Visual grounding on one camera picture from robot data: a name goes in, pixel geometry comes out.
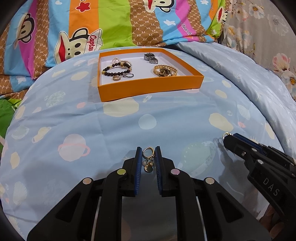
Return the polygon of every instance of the orange stripe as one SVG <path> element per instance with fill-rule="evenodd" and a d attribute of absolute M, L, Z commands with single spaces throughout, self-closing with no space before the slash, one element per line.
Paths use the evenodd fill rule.
<path fill-rule="evenodd" d="M 80 12 L 80 4 L 90 3 L 90 10 Z M 99 0 L 71 0 L 69 16 L 69 38 L 80 28 L 88 28 L 89 33 L 99 29 Z"/>
<path fill-rule="evenodd" d="M 214 17 L 216 16 L 216 13 L 218 11 L 218 0 L 211 0 L 211 9 L 209 12 L 209 16 L 211 18 L 211 20 L 214 19 Z"/>

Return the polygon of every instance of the green stripe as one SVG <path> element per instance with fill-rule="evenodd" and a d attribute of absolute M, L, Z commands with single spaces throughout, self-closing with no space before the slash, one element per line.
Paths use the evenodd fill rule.
<path fill-rule="evenodd" d="M 132 39 L 130 14 L 128 0 L 99 0 L 101 49 L 136 46 Z"/>

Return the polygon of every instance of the gold bangle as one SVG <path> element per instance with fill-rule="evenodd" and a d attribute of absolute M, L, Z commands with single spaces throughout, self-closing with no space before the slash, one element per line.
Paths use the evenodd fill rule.
<path fill-rule="evenodd" d="M 156 65 L 153 68 L 153 73 L 159 77 L 176 76 L 178 70 L 168 65 Z"/>

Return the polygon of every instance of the blue bed sheet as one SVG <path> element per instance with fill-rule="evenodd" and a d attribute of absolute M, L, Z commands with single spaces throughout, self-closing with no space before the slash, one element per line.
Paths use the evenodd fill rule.
<path fill-rule="evenodd" d="M 67 60 L 30 87 L 8 128 L 0 169 L 3 210 L 25 239 L 78 182 L 106 177 L 134 157 L 137 146 L 159 145 L 177 168 L 213 177 L 254 216 L 264 212 L 267 201 L 248 182 L 243 161 L 225 150 L 222 135 L 240 133 L 282 150 L 273 129 L 224 75 L 190 54 L 169 51 L 205 76 L 200 89 L 102 103 L 102 51 Z M 176 238 L 175 201 L 160 197 L 155 171 L 142 170 L 138 196 L 123 199 L 122 219 L 123 241 Z"/>

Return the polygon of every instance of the pink planet print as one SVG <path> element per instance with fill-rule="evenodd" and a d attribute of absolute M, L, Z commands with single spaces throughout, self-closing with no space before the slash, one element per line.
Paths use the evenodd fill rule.
<path fill-rule="evenodd" d="M 86 103 L 85 102 L 81 102 L 79 104 L 76 105 L 77 109 L 83 108 L 85 107 Z"/>
<path fill-rule="evenodd" d="M 191 94 L 195 94 L 195 93 L 198 93 L 200 90 L 199 89 L 189 89 L 189 90 L 183 90 L 183 91 L 185 91 L 185 92 L 187 92 L 187 93 L 191 93 Z"/>
<path fill-rule="evenodd" d="M 63 144 L 59 145 L 58 152 L 65 161 L 75 161 L 90 153 L 90 148 L 86 145 L 85 139 L 78 134 L 66 136 Z"/>
<path fill-rule="evenodd" d="M 239 127 L 241 127 L 241 128 L 246 128 L 246 126 L 244 125 L 244 123 L 242 123 L 242 122 L 240 122 L 240 121 L 239 121 L 237 124 L 238 124 Z"/>

